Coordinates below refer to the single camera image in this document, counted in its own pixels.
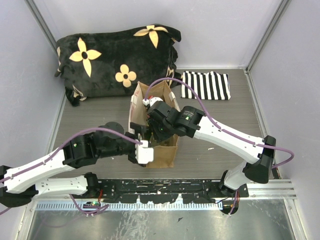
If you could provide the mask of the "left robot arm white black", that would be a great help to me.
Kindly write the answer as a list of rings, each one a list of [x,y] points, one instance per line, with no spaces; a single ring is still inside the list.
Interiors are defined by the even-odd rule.
[[[16,208],[35,197],[70,194],[95,198],[102,191],[96,174],[89,172],[74,178],[55,178],[57,174],[94,165],[98,159],[126,155],[134,163],[145,165],[154,160],[154,149],[141,133],[123,132],[116,122],[87,128],[53,152],[18,167],[0,167],[0,203]]]

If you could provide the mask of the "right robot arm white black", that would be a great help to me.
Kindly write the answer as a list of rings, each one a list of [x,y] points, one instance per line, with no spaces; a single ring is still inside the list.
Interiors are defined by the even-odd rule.
[[[220,146],[243,159],[241,164],[223,173],[218,185],[223,196],[234,197],[237,189],[250,181],[268,183],[275,155],[274,137],[254,137],[226,125],[218,128],[202,110],[192,106],[177,110],[158,97],[143,100],[143,105],[158,143],[174,135],[190,137]]]

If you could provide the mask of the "brown burlap canvas bag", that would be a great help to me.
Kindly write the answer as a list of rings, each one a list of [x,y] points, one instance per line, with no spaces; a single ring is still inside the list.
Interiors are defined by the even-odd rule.
[[[162,81],[152,86],[149,86],[138,82],[131,96],[129,117],[128,122],[136,123],[139,125],[147,125],[147,113],[146,108],[143,105],[143,99],[145,95],[147,98],[159,97],[170,107],[180,110],[175,94],[166,81]],[[154,160],[149,162],[147,168],[172,168],[174,166],[174,160],[178,150],[178,139],[177,135],[170,137],[168,140],[162,143],[156,143],[154,140],[151,141],[154,147]]]

